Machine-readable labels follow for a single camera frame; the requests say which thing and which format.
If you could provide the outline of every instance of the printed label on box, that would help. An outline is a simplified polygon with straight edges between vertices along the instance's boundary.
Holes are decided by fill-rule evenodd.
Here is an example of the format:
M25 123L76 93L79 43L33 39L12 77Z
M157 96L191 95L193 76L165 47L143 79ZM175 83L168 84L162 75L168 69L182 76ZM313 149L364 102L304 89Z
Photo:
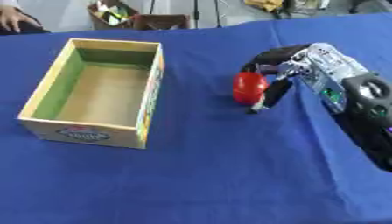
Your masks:
M160 83L163 77L163 70L160 67L157 67L157 70L154 73L154 79L151 80L151 83L147 85L147 92L149 93L149 99L147 101L147 106L144 109L142 116L142 125L137 130L137 134L139 135L139 140L146 142L147 136L149 133L149 127L151 124L151 118L155 110L155 105L158 98L158 92Z
M59 129L56 132L63 136L71 137L76 140L80 140L88 143L110 139L110 135L86 127L73 126L64 129Z

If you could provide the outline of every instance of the table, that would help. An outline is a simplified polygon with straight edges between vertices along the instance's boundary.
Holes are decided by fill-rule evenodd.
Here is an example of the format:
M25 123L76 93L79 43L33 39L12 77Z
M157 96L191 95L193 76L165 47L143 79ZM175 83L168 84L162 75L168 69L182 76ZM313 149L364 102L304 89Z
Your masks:
M392 80L391 14L221 29L1 37L0 223L390 223L378 170L299 81L273 109L231 97L271 47L328 42ZM69 38L159 41L167 68L148 150L38 140L14 119Z

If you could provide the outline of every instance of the floor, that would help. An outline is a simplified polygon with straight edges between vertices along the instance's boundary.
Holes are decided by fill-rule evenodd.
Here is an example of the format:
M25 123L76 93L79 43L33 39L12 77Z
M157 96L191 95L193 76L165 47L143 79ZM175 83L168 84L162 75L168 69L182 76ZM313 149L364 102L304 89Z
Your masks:
M73 32L92 30L86 6L92 0L19 0L23 9L38 18L46 29L52 32ZM150 1L123 0L142 13L150 10ZM325 15L346 15L351 0L331 0L327 10L319 10L314 15L295 14L296 18ZM199 27L215 27L216 14L214 0L199 0ZM392 11L392 5L385 0L375 0L360 6L360 13ZM193 14L193 0L156 0L155 13ZM245 5L242 0L220 0L220 13L223 25L237 25L254 20L269 20L273 17L261 10Z

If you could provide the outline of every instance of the person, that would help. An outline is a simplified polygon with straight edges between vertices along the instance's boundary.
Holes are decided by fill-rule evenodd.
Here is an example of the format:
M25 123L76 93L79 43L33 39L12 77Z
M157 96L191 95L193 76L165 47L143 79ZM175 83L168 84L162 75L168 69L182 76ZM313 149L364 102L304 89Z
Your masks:
M45 32L35 17L22 12L17 0L0 0L0 35Z

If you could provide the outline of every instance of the person's hand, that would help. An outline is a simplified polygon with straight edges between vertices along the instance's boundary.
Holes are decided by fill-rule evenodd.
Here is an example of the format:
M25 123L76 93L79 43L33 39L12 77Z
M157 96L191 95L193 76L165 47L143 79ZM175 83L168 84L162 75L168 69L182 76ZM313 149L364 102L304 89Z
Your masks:
M8 32L20 32L19 22L25 21L37 27L41 25L10 5L0 5L0 25Z

